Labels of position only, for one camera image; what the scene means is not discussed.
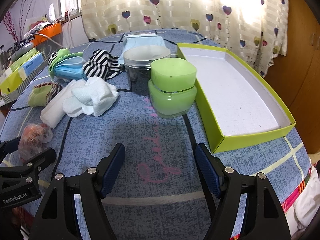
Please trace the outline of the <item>red printed plastic packet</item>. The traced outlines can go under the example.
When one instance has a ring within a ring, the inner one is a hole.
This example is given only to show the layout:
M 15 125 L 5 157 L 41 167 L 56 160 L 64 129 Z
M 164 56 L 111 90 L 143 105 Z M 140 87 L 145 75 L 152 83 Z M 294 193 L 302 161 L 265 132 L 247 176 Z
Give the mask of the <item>red printed plastic packet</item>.
M 26 161 L 43 151 L 44 144 L 52 140 L 52 129 L 46 124 L 29 124 L 21 135 L 18 152 L 22 160 Z

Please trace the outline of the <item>white mint sock pair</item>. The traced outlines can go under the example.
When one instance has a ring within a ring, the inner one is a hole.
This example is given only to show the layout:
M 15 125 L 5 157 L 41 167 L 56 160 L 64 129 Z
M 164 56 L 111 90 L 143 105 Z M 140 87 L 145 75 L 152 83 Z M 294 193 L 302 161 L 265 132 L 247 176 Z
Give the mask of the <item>white mint sock pair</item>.
M 78 80 L 71 87 L 71 96 L 62 103 L 63 111 L 70 117 L 81 114 L 101 116 L 116 102 L 117 88 L 100 77 Z

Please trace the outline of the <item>white towel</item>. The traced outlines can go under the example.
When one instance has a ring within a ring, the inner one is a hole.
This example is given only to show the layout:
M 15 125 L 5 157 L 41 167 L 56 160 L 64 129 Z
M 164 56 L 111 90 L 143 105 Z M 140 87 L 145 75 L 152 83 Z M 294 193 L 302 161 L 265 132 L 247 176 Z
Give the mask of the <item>white towel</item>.
M 83 86 L 85 83 L 86 80 L 83 79 L 72 80 L 44 107 L 40 114 L 41 121 L 50 128 L 55 128 L 65 115 L 62 105 L 65 99 L 72 96 L 71 89 Z

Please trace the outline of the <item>wooden wardrobe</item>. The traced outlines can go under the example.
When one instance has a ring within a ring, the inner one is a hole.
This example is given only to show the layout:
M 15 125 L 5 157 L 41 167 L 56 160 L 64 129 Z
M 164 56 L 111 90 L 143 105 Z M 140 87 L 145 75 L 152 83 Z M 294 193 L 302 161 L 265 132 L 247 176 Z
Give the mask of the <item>wooden wardrobe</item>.
M 289 0 L 287 54 L 265 80 L 289 108 L 309 154 L 319 152 L 319 22 L 305 0 Z

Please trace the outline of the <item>green cardboard box tray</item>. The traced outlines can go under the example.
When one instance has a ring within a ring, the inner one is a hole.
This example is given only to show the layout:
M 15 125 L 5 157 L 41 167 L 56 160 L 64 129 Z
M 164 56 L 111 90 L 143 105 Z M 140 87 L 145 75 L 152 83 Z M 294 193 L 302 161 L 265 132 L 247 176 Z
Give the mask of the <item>green cardboard box tray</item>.
M 179 43 L 177 55 L 197 70 L 195 102 L 212 153 L 275 140 L 294 128 L 278 94 L 230 50 Z

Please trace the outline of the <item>orange plastic bin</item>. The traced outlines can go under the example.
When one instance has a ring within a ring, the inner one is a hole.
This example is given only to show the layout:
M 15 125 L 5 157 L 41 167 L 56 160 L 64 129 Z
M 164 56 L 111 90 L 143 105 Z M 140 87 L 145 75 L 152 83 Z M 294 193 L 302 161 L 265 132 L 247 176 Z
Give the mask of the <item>orange plastic bin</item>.
M 30 32 L 35 32 L 40 33 L 40 35 L 35 35 L 35 37 L 31 40 L 34 46 L 38 46 L 39 44 L 45 42 L 48 40 L 47 36 L 49 38 L 52 38 L 56 35 L 59 35 L 62 33 L 62 26 L 61 23 L 54 23 L 51 24 L 43 29 L 39 29 L 38 27 L 34 27 L 31 29 Z

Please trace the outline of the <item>purple decorative branches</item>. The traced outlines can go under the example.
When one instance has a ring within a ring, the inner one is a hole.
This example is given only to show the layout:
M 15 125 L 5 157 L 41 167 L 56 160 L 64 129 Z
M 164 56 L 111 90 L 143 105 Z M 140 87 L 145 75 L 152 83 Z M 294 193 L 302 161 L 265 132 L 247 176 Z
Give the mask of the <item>purple decorative branches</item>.
M 15 42 L 22 38 L 26 21 L 31 15 L 35 2 L 36 0 L 15 0 L 5 13 L 2 22 Z

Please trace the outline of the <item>green cloth with striped edge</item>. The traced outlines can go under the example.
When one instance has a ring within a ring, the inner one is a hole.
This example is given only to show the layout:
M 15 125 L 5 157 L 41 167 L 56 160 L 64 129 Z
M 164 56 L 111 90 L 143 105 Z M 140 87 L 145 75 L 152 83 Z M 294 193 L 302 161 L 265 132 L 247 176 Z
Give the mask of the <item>green cloth with striped edge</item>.
M 49 81 L 35 85 L 28 97 L 28 106 L 45 107 L 50 101 L 61 92 L 63 85 Z

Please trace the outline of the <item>clear jar with grey lid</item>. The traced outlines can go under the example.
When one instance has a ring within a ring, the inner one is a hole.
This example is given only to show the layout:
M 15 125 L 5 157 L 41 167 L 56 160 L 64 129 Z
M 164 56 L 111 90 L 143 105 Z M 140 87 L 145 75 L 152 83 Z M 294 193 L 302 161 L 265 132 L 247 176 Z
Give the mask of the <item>clear jar with grey lid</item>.
M 170 57 L 171 51 L 163 46 L 144 45 L 131 48 L 123 53 L 124 67 L 130 90 L 138 95 L 149 94 L 148 81 L 151 79 L 151 63 Z

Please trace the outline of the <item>light blue wet wipes pack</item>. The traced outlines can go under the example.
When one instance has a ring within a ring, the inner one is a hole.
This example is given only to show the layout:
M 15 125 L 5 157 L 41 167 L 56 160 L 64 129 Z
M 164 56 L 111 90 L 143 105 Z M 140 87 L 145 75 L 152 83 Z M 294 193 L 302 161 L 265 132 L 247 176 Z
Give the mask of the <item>light blue wet wipes pack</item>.
M 122 53 L 118 59 L 120 65 L 124 64 L 124 53 L 125 51 L 147 45 L 156 45 L 165 47 L 164 39 L 155 33 L 137 33 L 129 34 L 123 40 Z

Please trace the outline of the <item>heart patterned curtain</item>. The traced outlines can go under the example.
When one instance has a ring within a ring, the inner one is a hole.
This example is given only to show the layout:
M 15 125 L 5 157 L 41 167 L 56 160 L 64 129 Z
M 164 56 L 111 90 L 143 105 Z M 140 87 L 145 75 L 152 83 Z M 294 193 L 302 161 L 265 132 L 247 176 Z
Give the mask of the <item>heart patterned curtain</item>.
M 89 38 L 184 29 L 226 48 L 261 76 L 287 54 L 289 0 L 81 0 Z

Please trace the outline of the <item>green plastic jar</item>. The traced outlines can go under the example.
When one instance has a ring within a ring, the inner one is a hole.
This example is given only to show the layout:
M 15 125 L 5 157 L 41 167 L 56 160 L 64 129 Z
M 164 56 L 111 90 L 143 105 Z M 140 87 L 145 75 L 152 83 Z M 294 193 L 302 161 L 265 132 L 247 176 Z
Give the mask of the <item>green plastic jar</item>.
M 176 57 L 151 63 L 149 96 L 156 113 L 163 118 L 175 118 L 189 111 L 195 101 L 196 68 Z

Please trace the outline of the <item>black white striped sock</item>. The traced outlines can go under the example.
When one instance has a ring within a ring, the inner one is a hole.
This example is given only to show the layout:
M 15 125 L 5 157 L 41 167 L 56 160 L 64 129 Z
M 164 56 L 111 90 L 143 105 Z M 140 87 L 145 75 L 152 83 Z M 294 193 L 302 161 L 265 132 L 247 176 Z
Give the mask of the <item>black white striped sock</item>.
M 49 59 L 48 59 L 48 65 L 51 65 L 54 59 L 57 57 L 57 51 L 51 53 Z
M 87 78 L 100 77 L 107 81 L 119 75 L 123 69 L 118 62 L 119 57 L 112 56 L 109 52 L 98 49 L 82 66 Z

